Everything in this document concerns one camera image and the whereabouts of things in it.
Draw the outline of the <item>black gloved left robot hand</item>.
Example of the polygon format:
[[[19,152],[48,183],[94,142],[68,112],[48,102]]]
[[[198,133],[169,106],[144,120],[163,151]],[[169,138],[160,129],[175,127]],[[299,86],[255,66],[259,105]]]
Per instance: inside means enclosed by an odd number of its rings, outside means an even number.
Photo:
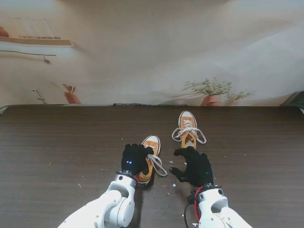
[[[125,145],[121,160],[122,172],[138,175],[148,168],[146,160],[149,154],[153,154],[151,147],[144,147],[142,144]]]

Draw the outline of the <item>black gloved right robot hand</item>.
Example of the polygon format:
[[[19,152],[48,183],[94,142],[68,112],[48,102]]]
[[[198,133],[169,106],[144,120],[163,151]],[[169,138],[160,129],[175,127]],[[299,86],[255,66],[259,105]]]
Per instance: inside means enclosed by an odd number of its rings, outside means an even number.
[[[174,155],[184,157],[187,164],[185,171],[176,167],[170,168],[170,173],[180,182],[188,182],[198,188],[214,184],[212,168],[207,154],[200,154],[194,147],[188,146],[187,148],[176,149]]]

